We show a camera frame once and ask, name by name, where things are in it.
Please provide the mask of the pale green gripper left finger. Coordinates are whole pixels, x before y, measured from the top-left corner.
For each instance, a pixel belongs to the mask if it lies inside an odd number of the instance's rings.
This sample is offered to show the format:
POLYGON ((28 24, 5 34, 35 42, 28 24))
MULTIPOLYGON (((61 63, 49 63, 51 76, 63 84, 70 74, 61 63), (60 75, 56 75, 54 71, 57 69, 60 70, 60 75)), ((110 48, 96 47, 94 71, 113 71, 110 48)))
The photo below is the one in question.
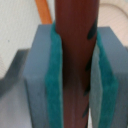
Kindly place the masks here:
POLYGON ((39 25, 23 73, 32 128, 64 128, 62 54, 55 24, 39 25))

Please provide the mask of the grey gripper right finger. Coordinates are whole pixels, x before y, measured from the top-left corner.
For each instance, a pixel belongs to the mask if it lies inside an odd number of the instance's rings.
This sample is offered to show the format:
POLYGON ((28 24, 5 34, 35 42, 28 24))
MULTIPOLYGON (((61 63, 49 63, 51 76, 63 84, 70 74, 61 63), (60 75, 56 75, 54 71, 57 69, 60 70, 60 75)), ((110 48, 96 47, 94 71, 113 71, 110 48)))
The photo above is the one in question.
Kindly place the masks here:
POLYGON ((128 128, 128 51, 110 27, 100 27, 91 66, 93 128, 128 128))

